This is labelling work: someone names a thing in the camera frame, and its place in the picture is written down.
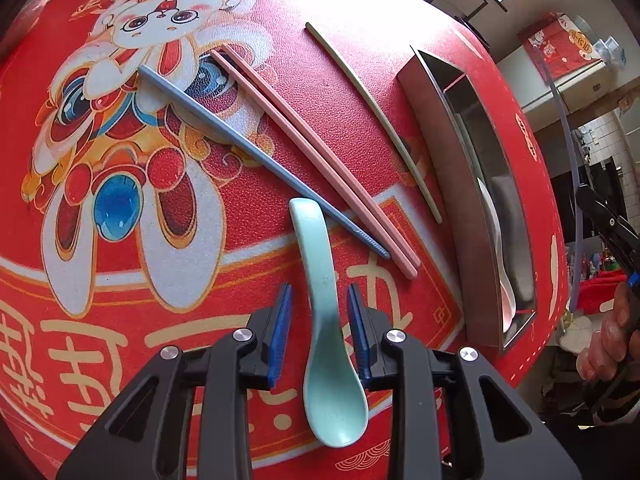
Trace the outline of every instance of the human hand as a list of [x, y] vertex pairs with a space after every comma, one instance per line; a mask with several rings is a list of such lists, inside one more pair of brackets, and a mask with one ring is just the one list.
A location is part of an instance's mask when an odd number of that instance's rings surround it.
[[[630, 293], [626, 283], [618, 284], [613, 298], [613, 310], [605, 315], [601, 330], [591, 336], [589, 348], [578, 355], [575, 365], [584, 380], [612, 380], [616, 375], [618, 363], [626, 357], [625, 327], [631, 317]], [[631, 336], [628, 352], [635, 360], [640, 360], [638, 330]]]

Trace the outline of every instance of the blue chopstick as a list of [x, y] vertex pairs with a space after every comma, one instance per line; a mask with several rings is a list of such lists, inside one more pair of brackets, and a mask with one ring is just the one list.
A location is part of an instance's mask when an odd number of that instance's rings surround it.
[[365, 245], [369, 246], [377, 254], [387, 260], [389, 259], [388, 251], [377, 241], [375, 241], [371, 236], [369, 236], [366, 232], [364, 232], [361, 228], [359, 228], [356, 224], [349, 220], [334, 206], [328, 203], [327, 200], [318, 195], [318, 193], [311, 189], [307, 184], [302, 182], [293, 173], [284, 168], [269, 155], [264, 153], [263, 150], [258, 148], [250, 140], [245, 139], [231, 126], [220, 120], [218, 117], [216, 117], [215, 114], [207, 110], [191, 96], [187, 95], [177, 86], [167, 81], [167, 79], [159, 75], [159, 73], [151, 70], [148, 66], [141, 65], [140, 67], [138, 67], [138, 73], [143, 79], [151, 83], [160, 91], [170, 96], [175, 102], [183, 106], [187, 111], [191, 112], [201, 121], [203, 121], [207, 126], [210, 126], [217, 132], [221, 132], [222, 134], [224, 134], [232, 144], [238, 146], [238, 148], [241, 148], [246, 153], [251, 155], [265, 168], [270, 170], [271, 173], [275, 174], [281, 180], [289, 184], [293, 189], [300, 193], [300, 195], [318, 202], [320, 209], [322, 209], [325, 214], [333, 218], [336, 222], [338, 222], [338, 224], [347, 229], [347, 231], [351, 232], [356, 238], [359, 238]]

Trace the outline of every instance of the silver screw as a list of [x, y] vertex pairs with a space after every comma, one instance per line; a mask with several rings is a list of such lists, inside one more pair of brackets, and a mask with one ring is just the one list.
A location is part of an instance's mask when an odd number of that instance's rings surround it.
[[160, 351], [160, 357], [168, 361], [169, 359], [177, 358], [179, 353], [180, 351], [178, 350], [177, 346], [165, 346]]
[[234, 339], [236, 341], [249, 341], [253, 335], [254, 333], [248, 328], [239, 328], [234, 332]]
[[392, 343], [401, 343], [406, 339], [406, 334], [402, 330], [389, 330], [386, 333], [386, 338]]
[[465, 346], [460, 349], [460, 357], [462, 357], [465, 361], [475, 361], [478, 359], [478, 350], [475, 348], [471, 348], [471, 346]]

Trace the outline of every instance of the chopstick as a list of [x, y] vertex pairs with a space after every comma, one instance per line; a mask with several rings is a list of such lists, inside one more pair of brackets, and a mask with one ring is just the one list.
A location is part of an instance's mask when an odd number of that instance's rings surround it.
[[377, 254], [385, 259], [389, 259], [389, 253], [387, 252], [387, 250], [382, 247], [377, 241], [375, 241], [371, 236], [369, 236], [366, 232], [364, 232], [361, 228], [359, 228], [356, 224], [349, 220], [343, 213], [338, 211], [333, 205], [327, 202], [327, 200], [318, 195], [318, 193], [311, 189], [307, 184], [302, 182], [298, 177], [284, 168], [284, 166], [264, 153], [263, 150], [258, 148], [250, 140], [245, 139], [231, 126], [220, 120], [195, 99], [187, 95], [184, 91], [180, 90], [171, 82], [167, 81], [167, 79], [159, 75], [159, 73], [151, 70], [148, 66], [141, 65], [140, 67], [138, 67], [138, 73], [143, 79], [158, 88], [168, 97], [170, 97], [174, 102], [184, 107], [188, 112], [195, 115], [207, 126], [216, 130], [217, 132], [224, 134], [229, 142], [238, 146], [246, 153], [251, 155], [257, 162], [260, 162], [260, 164], [271, 171], [271, 173], [275, 174], [281, 180], [289, 184], [293, 189], [300, 193], [300, 195], [318, 202], [318, 205], [321, 207], [322, 211], [324, 211], [328, 216], [333, 218], [336, 222], [338, 222], [338, 224], [347, 229], [347, 231], [351, 232], [356, 238], [369, 246]]
[[[393, 225], [382, 209], [380, 209], [380, 206], [375, 202], [375, 200], [373, 200], [367, 190], [364, 189], [360, 181], [353, 176], [351, 171], [348, 170], [340, 158], [338, 158], [338, 156], [332, 152], [331, 148], [326, 145], [324, 140], [322, 140], [321, 137], [313, 131], [311, 126], [309, 126], [307, 122], [235, 50], [226, 43], [222, 44], [222, 50], [224, 50], [236, 65], [244, 71], [248, 78], [253, 81], [260, 90], [262, 90], [262, 92], [273, 102], [276, 108], [279, 108], [280, 112], [293, 124], [299, 133], [302, 134], [303, 137], [305, 137], [305, 139], [308, 140], [308, 142], [320, 153], [324, 160], [334, 168], [335, 173], [337, 173], [338, 176], [345, 181], [347, 186], [351, 188], [364, 207], [372, 213], [374, 219], [378, 221], [375, 226], [366, 223], [365, 218], [360, 216], [362, 220], [365, 221], [367, 227], [369, 227], [369, 229], [376, 234], [383, 243], [385, 242], [385, 236], [380, 234], [380, 230], [386, 230], [389, 236], [391, 236], [391, 239], [409, 259], [412, 266], [419, 269], [420, 258], [417, 256], [415, 251], [407, 243], [404, 237], [400, 234], [400, 231], [398, 231], [396, 226]], [[226, 60], [220, 56], [219, 53], [216, 52], [214, 54], [214, 51], [211, 51], [211, 53], [216, 60], [220, 60], [220, 63], [226, 64]], [[392, 250], [391, 244], [387, 242], [386, 246], [393, 258], [394, 251]]]
[[297, 131], [292, 124], [264, 97], [249, 81], [224, 59], [215, 50], [210, 51], [213, 59], [225, 70], [230, 77], [236, 80], [238, 85], [249, 94], [249, 97], [256, 101], [267, 115], [282, 129], [282, 131], [293, 141], [293, 143], [305, 154], [311, 163], [322, 173], [322, 176], [329, 181], [334, 189], [340, 194], [344, 201], [354, 210], [359, 218], [364, 222], [370, 231], [382, 242], [391, 255], [392, 260], [396, 263], [402, 273], [409, 279], [413, 279], [418, 275], [418, 271], [400, 250], [400, 247], [393, 241], [389, 233], [380, 225], [380, 222], [372, 215], [371, 211], [365, 207], [362, 201], [356, 196], [343, 179], [336, 173], [329, 163], [322, 158], [314, 147]]
[[409, 172], [413, 175], [414, 180], [418, 185], [420, 192], [422, 193], [422, 196], [424, 197], [427, 204], [429, 205], [429, 209], [431, 209], [431, 213], [433, 214], [433, 217], [436, 219], [436, 222], [438, 224], [441, 224], [442, 215], [438, 210], [438, 206], [436, 206], [436, 203], [433, 201], [433, 197], [429, 192], [429, 188], [427, 188], [427, 185], [424, 183], [424, 180], [420, 176], [420, 171], [418, 171], [417, 166], [412, 161], [411, 155], [409, 155], [409, 152], [406, 150], [404, 144], [402, 143], [402, 139], [400, 139], [400, 136], [396, 132], [393, 125], [391, 124], [391, 122], [389, 122], [389, 119], [386, 118], [386, 115], [382, 111], [380, 106], [378, 106], [378, 103], [373, 98], [373, 95], [371, 95], [369, 90], [367, 90], [366, 86], [364, 86], [364, 83], [353, 71], [353, 68], [351, 68], [348, 65], [348, 63], [344, 60], [344, 58], [341, 56], [341, 54], [334, 49], [333, 45], [329, 43], [326, 40], [326, 38], [322, 36], [322, 34], [320, 34], [320, 32], [318, 32], [318, 30], [313, 25], [311, 25], [311, 23], [306, 22], [305, 27], [306, 27], [306, 30], [308, 30], [309, 33], [311, 33], [311, 35], [314, 38], [316, 38], [316, 41], [320, 43], [320, 45], [322, 45], [325, 52], [329, 54], [329, 56], [331, 56], [331, 58], [335, 61], [335, 63], [340, 67], [344, 75], [349, 78], [351, 83], [356, 87], [356, 90], [360, 93], [362, 98], [366, 101], [367, 105], [369, 105], [369, 108], [371, 108], [371, 111], [378, 118], [378, 120], [382, 124], [382, 127], [385, 129], [386, 134], [391, 138], [391, 141], [396, 147], [396, 150], [398, 150], [398, 153], [402, 157], [402, 160], [404, 160], [404, 163], [409, 169]]

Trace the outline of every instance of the triangular cutout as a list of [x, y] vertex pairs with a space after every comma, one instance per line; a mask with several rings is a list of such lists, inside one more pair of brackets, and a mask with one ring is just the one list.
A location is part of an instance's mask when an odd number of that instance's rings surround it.
[[479, 381], [494, 430], [494, 438], [498, 442], [507, 442], [529, 434], [531, 432], [529, 423], [495, 383], [486, 376], [480, 377]]
[[158, 383], [157, 377], [151, 377], [140, 386], [110, 424], [109, 433], [133, 442], [142, 440]]

